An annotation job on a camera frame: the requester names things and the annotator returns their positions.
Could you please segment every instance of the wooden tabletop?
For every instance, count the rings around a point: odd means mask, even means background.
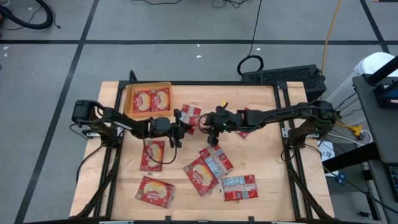
[[[103,82],[98,101],[104,106],[113,107],[118,82]],[[290,102],[295,105],[307,101],[302,83],[288,83]],[[228,110],[248,107],[254,110],[273,110],[276,108],[274,90],[271,86],[185,86],[172,87],[172,108],[181,108],[183,104],[202,107],[202,113],[214,111],[222,101],[227,101]],[[283,93],[280,90],[282,106]],[[123,111],[124,97],[121,100]],[[300,125],[302,120],[295,120]],[[280,159],[283,150],[278,123],[268,124],[262,129],[250,133],[242,140],[236,133],[220,134],[220,146],[234,165],[229,177],[254,174],[259,197],[247,200],[224,202],[219,191],[201,197],[195,190],[183,167],[199,156],[199,150],[206,147],[207,135],[196,132],[193,136],[186,134],[182,148],[178,149],[177,159],[170,165],[163,165],[162,172],[149,177],[163,180],[176,186],[175,197],[169,208],[162,208],[135,199],[141,178],[147,173],[140,171],[142,157],[142,140],[129,133],[124,136],[118,182],[112,211],[112,220],[164,220],[170,215],[172,220],[213,220],[213,221],[246,221],[254,216],[256,221],[294,221],[292,200],[286,166]],[[174,150],[165,140],[164,161],[169,161]],[[314,139],[307,144],[317,147]],[[85,156],[100,145],[99,139],[88,141]],[[102,150],[88,159],[81,168],[70,215],[80,212],[90,200],[100,181],[104,152]],[[301,151],[307,187],[323,209],[334,217],[326,178],[319,153],[305,148]],[[301,216],[305,217],[302,194],[297,188]],[[104,214],[108,192],[101,207]]]

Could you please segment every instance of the snack package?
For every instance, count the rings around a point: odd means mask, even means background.
[[[199,125],[201,108],[192,105],[182,105],[181,118],[182,122],[186,124],[191,124],[194,128],[187,131],[188,134],[193,134],[195,129]]]
[[[149,158],[148,154],[154,160],[162,162],[164,154],[164,141],[145,141],[145,147],[142,150],[141,171],[162,171],[162,164],[153,161]]]
[[[259,196],[254,175],[222,178],[224,201],[256,198]]]
[[[173,200],[174,192],[174,185],[144,176],[138,188],[136,199],[168,208]]]
[[[216,147],[207,146],[199,151],[199,154],[217,179],[228,174],[234,169],[231,161],[229,161],[219,145]]]
[[[133,113],[143,113],[150,111],[150,91],[135,91],[132,112]]]
[[[150,111],[168,111],[170,109],[169,88],[150,91]]]
[[[249,133],[244,133],[241,131],[236,131],[236,133],[242,137],[242,139],[246,139],[246,137],[248,136]]]
[[[217,178],[201,157],[195,159],[183,169],[200,196],[210,194],[218,184]]]

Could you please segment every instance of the wire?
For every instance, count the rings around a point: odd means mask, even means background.
[[[358,144],[358,145],[360,145],[360,146],[364,146],[364,144],[362,144],[362,143],[359,143],[359,142],[357,142],[357,141],[354,141],[354,140],[352,140],[352,139],[350,139],[350,138],[347,138],[347,137],[345,137],[345,136],[338,136],[338,135],[335,135],[335,134],[330,134],[330,133],[328,133],[327,135],[330,135],[330,136],[333,136],[333,137],[336,137],[336,138],[345,139],[345,140],[347,140],[347,141],[350,141],[350,142],[356,143],[356,144]]]
[[[98,152],[102,147],[103,147],[103,145],[100,145],[97,149],[95,149],[92,153],[90,153],[85,159],[83,159],[83,161],[80,163],[79,167],[77,168],[77,172],[76,172],[76,184],[79,181],[80,169],[81,169],[82,165],[86,162],[86,160],[88,158],[90,158],[92,155],[94,155],[96,152]]]
[[[358,191],[361,192],[362,194],[365,194],[365,196],[367,196],[368,198],[370,198],[370,199],[374,200],[375,202],[377,202],[377,203],[378,203],[379,205],[381,205],[383,208],[388,209],[388,210],[390,210],[390,211],[392,211],[392,212],[398,214],[398,211],[397,211],[397,210],[391,208],[391,207],[388,206],[388,205],[385,205],[385,204],[381,203],[378,199],[376,199],[376,198],[372,197],[371,195],[369,195],[368,193],[364,192],[364,191],[361,190],[359,187],[357,187],[357,186],[355,186],[354,184],[352,184],[350,181],[348,181],[348,180],[346,180],[346,179],[342,179],[342,178],[339,177],[338,175],[336,175],[336,174],[330,172],[330,170],[328,170],[325,166],[323,166],[323,168],[324,168],[326,171],[328,171],[330,174],[332,174],[332,175],[334,175],[335,177],[339,178],[340,180],[347,182],[347,183],[350,184],[352,187],[354,187],[356,190],[358,190]]]
[[[347,97],[347,99],[343,100],[343,102],[341,102],[336,108],[335,110],[338,110],[341,106],[343,106],[343,104],[349,100],[351,97],[355,96],[356,92],[354,92],[351,96]]]
[[[54,16],[54,19],[53,19],[53,23],[54,23],[54,26],[56,26],[58,29],[61,29],[61,26],[60,25],[58,25],[57,24],[57,22],[55,22],[55,11],[54,11],[54,9],[52,9],[52,7],[49,5],[49,8],[51,9],[51,11],[52,11],[52,14],[53,14],[53,16]]]
[[[250,56],[251,50],[253,49],[254,37],[256,36],[257,23],[258,23],[258,21],[259,21],[259,15],[260,15],[260,10],[261,10],[261,3],[262,3],[262,0],[260,0],[259,9],[258,9],[258,11],[257,11],[256,25],[254,25],[253,38],[251,39],[250,51],[249,51],[249,53],[248,53],[248,56]]]
[[[360,111],[360,110],[362,110],[362,106],[360,107],[360,109],[353,110],[353,111],[351,111],[351,113],[349,113],[349,114],[341,115],[341,117],[344,118],[344,117],[349,116],[349,115],[353,114],[354,112],[357,112],[357,111]]]
[[[144,136],[145,136],[144,130],[142,130],[142,137],[144,137]],[[174,157],[173,157],[173,159],[172,159],[170,162],[159,162],[159,161],[156,161],[154,158],[152,158],[152,156],[149,155],[149,153],[148,153],[148,151],[147,151],[147,146],[146,146],[146,144],[145,144],[145,138],[142,138],[142,142],[144,143],[144,151],[146,152],[146,154],[147,154],[147,156],[149,157],[149,159],[151,159],[152,161],[154,161],[154,162],[156,162],[156,163],[158,163],[158,164],[168,165],[168,164],[173,163],[174,160],[175,160],[175,158],[177,158],[177,143],[176,143],[176,142],[174,143],[174,144],[175,144]]]
[[[161,4],[177,4],[177,3],[179,3],[182,0],[178,0],[176,2],[162,2],[162,3],[152,3],[152,2],[147,1],[147,0],[131,0],[131,1],[144,1],[144,2],[146,2],[148,4],[150,4],[150,5],[158,6],[158,5],[161,5]]]
[[[362,132],[362,133],[367,133],[367,134],[369,135],[369,137],[370,137],[369,143],[372,143],[372,142],[373,142],[372,134],[371,134],[368,130],[362,130],[361,132]]]
[[[36,12],[39,12],[42,8],[43,8],[43,6],[40,6],[36,11],[34,11],[32,13],[32,16],[30,17],[29,21],[27,21],[27,23],[30,23],[32,21],[33,17],[35,16]],[[5,27],[2,27],[2,29],[5,29],[5,30],[20,30],[20,29],[23,29],[23,28],[25,28],[25,27],[24,26],[20,26],[18,28],[5,28]]]
[[[80,137],[82,137],[84,140],[88,140],[88,138],[86,136],[84,136],[83,134],[80,134],[79,132],[75,131],[72,127],[73,126],[77,126],[77,124],[71,124],[69,125],[69,130],[71,130],[73,133],[79,135]]]
[[[342,2],[342,0],[338,0],[336,11],[335,11],[335,14],[333,15],[333,19],[331,20],[331,24],[330,24],[330,27],[329,27],[329,32],[328,32],[328,35],[326,37],[325,46],[323,48],[322,72],[325,71],[325,60],[326,60],[326,53],[328,52],[328,42],[329,42],[331,30],[333,29],[333,26],[335,25],[335,21],[336,21],[336,17],[337,17],[338,11],[340,10],[341,2]]]
[[[54,18],[54,19],[53,19],[52,22],[54,23],[54,25],[55,25],[58,29],[61,29],[61,26],[58,25],[57,22],[55,22],[55,16],[56,16],[55,11],[52,9],[52,7],[51,7],[50,5],[48,5],[48,6],[49,6],[49,8],[51,9],[52,14],[53,14],[53,18]],[[30,19],[29,19],[29,21],[28,21],[27,23],[30,23],[30,22],[33,20],[33,17],[35,16],[36,12],[39,12],[42,8],[43,8],[43,6],[40,6],[40,7],[38,8],[38,10],[34,11],[33,14],[32,14],[32,16],[30,17]],[[20,26],[20,27],[18,27],[18,28],[12,28],[12,29],[2,27],[2,29],[5,29],[5,30],[20,30],[20,29],[22,29],[22,28],[25,28],[25,27],[24,27],[24,26]]]
[[[221,5],[220,6],[214,5],[215,1],[219,1],[221,3]],[[235,9],[238,9],[246,1],[248,1],[248,0],[242,0],[240,2],[236,2],[236,1],[232,1],[232,0],[212,0],[211,6],[219,9],[219,8],[225,7],[226,3],[229,2]]]
[[[286,160],[282,157],[284,152],[285,152],[285,149],[282,150],[282,152],[280,153],[280,159],[282,159],[282,161],[286,162]],[[295,156],[296,156],[296,150],[293,150],[293,155],[289,157],[289,161],[291,161]]]

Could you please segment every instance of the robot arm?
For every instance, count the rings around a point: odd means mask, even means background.
[[[205,131],[209,134],[208,143],[213,146],[218,143],[219,133],[231,131],[249,133],[267,124],[302,118],[305,122],[300,127],[290,129],[289,142],[303,147],[308,134],[318,132],[322,137],[331,131],[336,122],[336,112],[332,105],[322,100],[270,111],[238,110],[236,114],[226,110],[227,105],[217,106],[216,112],[206,115],[205,125],[208,128]]]

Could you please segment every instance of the cracker package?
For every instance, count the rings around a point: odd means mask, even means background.
[[[217,178],[201,157],[185,166],[184,171],[201,196],[210,194],[218,184]]]
[[[164,141],[145,141],[145,148],[142,150],[141,171],[162,171],[162,164],[153,161],[148,154],[156,161],[162,162],[164,155]]]
[[[143,113],[150,111],[150,91],[135,91],[132,112],[133,113]]]
[[[150,91],[150,110],[168,111],[170,109],[170,96],[169,88]]]
[[[244,133],[242,131],[236,131],[236,133],[242,138],[242,139],[246,139],[246,137],[248,136],[249,133]]]
[[[168,208],[173,200],[174,192],[174,185],[144,176],[138,188],[136,199]]]
[[[207,146],[199,151],[199,154],[217,179],[228,174],[234,169],[231,161],[229,161],[219,145],[216,147]]]
[[[254,175],[222,178],[224,201],[256,198],[259,196]]]
[[[180,120],[186,124],[194,126],[194,128],[187,131],[188,134],[193,134],[195,132],[195,129],[199,125],[200,113],[201,108],[198,106],[182,105]]]

